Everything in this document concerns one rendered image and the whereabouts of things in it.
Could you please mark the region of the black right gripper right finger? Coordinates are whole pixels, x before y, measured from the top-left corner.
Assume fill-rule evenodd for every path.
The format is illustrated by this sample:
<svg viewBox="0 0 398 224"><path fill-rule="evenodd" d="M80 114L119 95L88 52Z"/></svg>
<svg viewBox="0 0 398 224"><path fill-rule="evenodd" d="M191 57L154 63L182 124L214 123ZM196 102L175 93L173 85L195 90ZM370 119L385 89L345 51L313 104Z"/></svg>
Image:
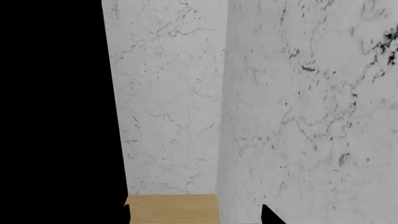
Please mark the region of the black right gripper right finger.
<svg viewBox="0 0 398 224"><path fill-rule="evenodd" d="M261 222L262 224L286 224L285 221L265 204L262 205Z"/></svg>

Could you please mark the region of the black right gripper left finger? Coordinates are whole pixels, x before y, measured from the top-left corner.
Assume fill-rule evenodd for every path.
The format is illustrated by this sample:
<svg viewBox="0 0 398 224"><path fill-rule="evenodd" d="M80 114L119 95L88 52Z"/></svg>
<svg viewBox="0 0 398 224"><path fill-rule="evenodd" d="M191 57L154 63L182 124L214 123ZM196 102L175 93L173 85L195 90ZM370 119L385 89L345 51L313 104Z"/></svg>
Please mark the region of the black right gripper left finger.
<svg viewBox="0 0 398 224"><path fill-rule="evenodd" d="M119 224L130 224L131 221L131 213L129 205L124 205L120 210L120 221Z"/></svg>

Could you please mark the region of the black fridge cabinet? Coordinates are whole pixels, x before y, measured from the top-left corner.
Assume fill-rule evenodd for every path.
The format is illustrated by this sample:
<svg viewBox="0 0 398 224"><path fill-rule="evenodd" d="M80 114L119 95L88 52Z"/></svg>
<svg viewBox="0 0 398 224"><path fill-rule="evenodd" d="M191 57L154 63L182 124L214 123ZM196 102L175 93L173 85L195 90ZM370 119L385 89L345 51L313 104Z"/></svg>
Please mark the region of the black fridge cabinet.
<svg viewBox="0 0 398 224"><path fill-rule="evenodd" d="M0 224L119 224L101 0L0 0Z"/></svg>

